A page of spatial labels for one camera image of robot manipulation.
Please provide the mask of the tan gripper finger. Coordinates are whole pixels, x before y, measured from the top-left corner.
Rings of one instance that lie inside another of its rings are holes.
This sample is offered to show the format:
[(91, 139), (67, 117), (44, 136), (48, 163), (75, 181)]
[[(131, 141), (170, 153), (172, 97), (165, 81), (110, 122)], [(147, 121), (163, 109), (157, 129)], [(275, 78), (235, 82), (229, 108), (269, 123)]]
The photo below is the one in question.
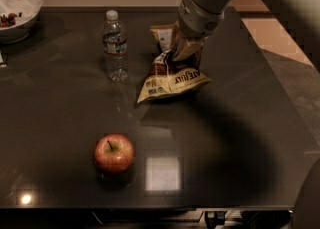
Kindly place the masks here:
[(203, 43), (203, 38), (179, 37), (176, 42), (176, 60), (183, 61), (187, 59), (189, 56), (199, 51), (203, 46)]
[(180, 52), (183, 48), (184, 32), (181, 30), (178, 22), (174, 23), (171, 35), (170, 48), (176, 52)]

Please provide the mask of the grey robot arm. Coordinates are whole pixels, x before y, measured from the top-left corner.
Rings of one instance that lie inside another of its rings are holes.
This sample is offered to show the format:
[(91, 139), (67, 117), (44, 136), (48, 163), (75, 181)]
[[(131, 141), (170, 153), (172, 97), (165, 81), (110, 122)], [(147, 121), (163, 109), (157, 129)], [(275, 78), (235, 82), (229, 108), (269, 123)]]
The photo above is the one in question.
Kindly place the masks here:
[[(182, 0), (178, 27), (182, 37), (204, 39), (224, 18), (231, 0)], [(320, 0), (262, 0), (269, 11), (320, 70)]]

